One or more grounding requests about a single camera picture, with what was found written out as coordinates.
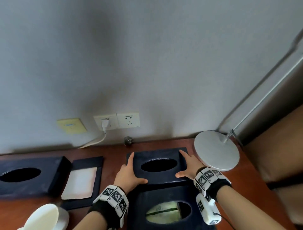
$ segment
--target hand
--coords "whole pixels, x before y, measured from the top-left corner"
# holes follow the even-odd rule
[[[117,173],[114,185],[120,186],[125,194],[128,194],[139,184],[146,184],[148,180],[144,178],[137,178],[134,174],[133,159],[134,153],[129,156],[127,165],[122,165],[120,171]]]
[[[198,169],[204,167],[205,165],[202,164],[194,155],[189,156],[186,152],[179,150],[179,152],[184,156],[187,168],[185,171],[180,171],[176,173],[176,177],[188,177],[189,179],[194,179],[196,177],[196,173]]]

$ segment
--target white cup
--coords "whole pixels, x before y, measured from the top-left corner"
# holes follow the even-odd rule
[[[23,228],[18,230],[65,230],[69,214],[54,204],[46,204],[34,211]]]

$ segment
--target yellow switch plate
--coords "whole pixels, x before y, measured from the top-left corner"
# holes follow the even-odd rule
[[[87,132],[79,118],[57,120],[57,124],[67,134],[81,134]]]

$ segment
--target oval opening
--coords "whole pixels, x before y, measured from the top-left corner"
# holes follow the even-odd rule
[[[189,216],[191,207],[183,202],[165,202],[155,205],[146,213],[147,221],[156,224],[171,224]]]
[[[41,173],[40,169],[37,168],[20,168],[5,172],[0,176],[0,181],[4,182],[21,182],[28,181],[39,176]]]
[[[162,172],[176,167],[177,161],[173,159],[156,159],[141,165],[141,169],[147,172]]]

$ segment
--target white round base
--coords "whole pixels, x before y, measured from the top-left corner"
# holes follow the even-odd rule
[[[233,169],[239,162],[240,155],[236,145],[225,135],[215,131],[203,131],[195,138],[195,150],[203,163],[219,171]]]

